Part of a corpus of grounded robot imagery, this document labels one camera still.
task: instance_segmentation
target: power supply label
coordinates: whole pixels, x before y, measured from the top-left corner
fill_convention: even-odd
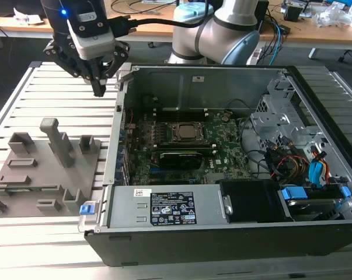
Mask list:
[[[197,214],[192,192],[153,192],[150,222],[153,226],[195,225]]]

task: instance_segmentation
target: wooden desk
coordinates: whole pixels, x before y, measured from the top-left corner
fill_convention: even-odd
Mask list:
[[[291,28],[291,33],[285,41],[285,46],[289,47],[311,47],[311,48],[335,48],[335,49],[351,49],[352,50],[352,29],[349,26],[336,27],[316,27],[311,19],[300,19],[298,22],[285,22],[283,15],[278,11],[280,7],[274,7],[282,2],[282,0],[270,0],[270,10],[272,16],[277,19],[280,24]],[[112,0],[105,0],[106,11],[109,18],[113,18],[120,14],[111,10]],[[136,4],[136,9],[148,9],[152,4]],[[123,12],[129,12],[126,4],[120,3],[114,6],[115,9]],[[162,19],[172,19],[175,6],[168,6],[160,10],[161,15],[156,15]],[[153,18],[155,15],[132,15],[132,19]],[[32,37],[32,38],[51,38],[52,29],[47,23],[39,26],[21,26],[14,22],[12,18],[0,17],[0,26],[9,37]],[[125,41],[172,41],[173,27],[161,24],[146,24],[139,26],[137,32],[125,36]],[[260,36],[261,45],[273,38],[273,30],[268,24],[263,26]]]

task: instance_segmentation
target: screw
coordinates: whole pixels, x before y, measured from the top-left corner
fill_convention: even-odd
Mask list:
[[[225,207],[225,213],[228,214],[228,215],[231,215],[232,211],[230,210],[229,207]]]

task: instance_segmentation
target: white plastic bag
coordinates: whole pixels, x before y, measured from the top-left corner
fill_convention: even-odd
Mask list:
[[[345,11],[339,9],[338,4],[333,2],[324,12],[316,13],[312,20],[317,27],[341,24],[349,25],[352,22],[352,16]]]

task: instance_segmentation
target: blue wire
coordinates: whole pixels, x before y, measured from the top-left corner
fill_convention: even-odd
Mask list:
[[[278,24],[274,23],[274,22],[269,22],[273,25],[276,26],[277,30],[278,30],[278,41],[277,41],[277,45],[276,45],[276,49],[274,50],[274,54],[273,54],[273,57],[271,58],[271,61],[269,63],[269,65],[272,65],[272,63],[274,62],[274,60],[277,58],[277,54],[278,54],[278,47],[280,46],[280,43],[281,43],[281,29],[280,27],[278,26]]]

